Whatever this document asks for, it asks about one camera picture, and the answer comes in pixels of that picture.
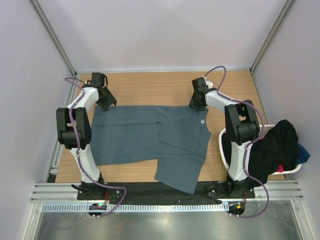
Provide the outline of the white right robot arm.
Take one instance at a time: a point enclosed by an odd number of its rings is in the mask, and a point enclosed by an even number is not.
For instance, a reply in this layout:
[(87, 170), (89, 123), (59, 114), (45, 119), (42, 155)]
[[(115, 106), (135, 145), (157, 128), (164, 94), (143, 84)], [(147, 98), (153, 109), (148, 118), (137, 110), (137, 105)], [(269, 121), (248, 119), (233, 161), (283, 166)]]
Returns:
[(214, 107), (224, 113), (225, 133), (231, 141), (231, 159), (225, 181), (225, 192), (231, 198), (242, 196), (249, 185), (249, 158), (254, 140), (260, 133), (256, 108), (249, 100), (231, 98), (216, 88), (210, 88), (204, 77), (191, 81), (191, 108)]

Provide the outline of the teal blue t-shirt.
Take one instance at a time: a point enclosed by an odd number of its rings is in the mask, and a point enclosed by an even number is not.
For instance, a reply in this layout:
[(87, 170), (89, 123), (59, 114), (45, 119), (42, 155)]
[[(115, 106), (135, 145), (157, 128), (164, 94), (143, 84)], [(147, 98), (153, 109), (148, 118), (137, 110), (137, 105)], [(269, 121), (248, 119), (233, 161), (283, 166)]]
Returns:
[(156, 159), (155, 180), (192, 195), (211, 137), (208, 112), (189, 106), (96, 107), (90, 143), (94, 162), (120, 165)]

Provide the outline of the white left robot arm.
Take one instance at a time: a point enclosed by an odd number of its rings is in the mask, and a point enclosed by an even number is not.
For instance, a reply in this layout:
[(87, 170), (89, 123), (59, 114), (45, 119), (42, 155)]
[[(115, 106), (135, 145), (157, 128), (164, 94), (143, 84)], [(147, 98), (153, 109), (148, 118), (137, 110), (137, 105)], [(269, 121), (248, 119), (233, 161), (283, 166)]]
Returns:
[(66, 107), (56, 110), (58, 142), (73, 155), (81, 174), (80, 185), (72, 185), (78, 191), (79, 200), (101, 200), (106, 187), (91, 151), (92, 129), (88, 111), (97, 105), (107, 111), (117, 100), (108, 89), (107, 76), (101, 72), (91, 74), (91, 79), (82, 81), (66, 77), (66, 82), (79, 88), (79, 95)]

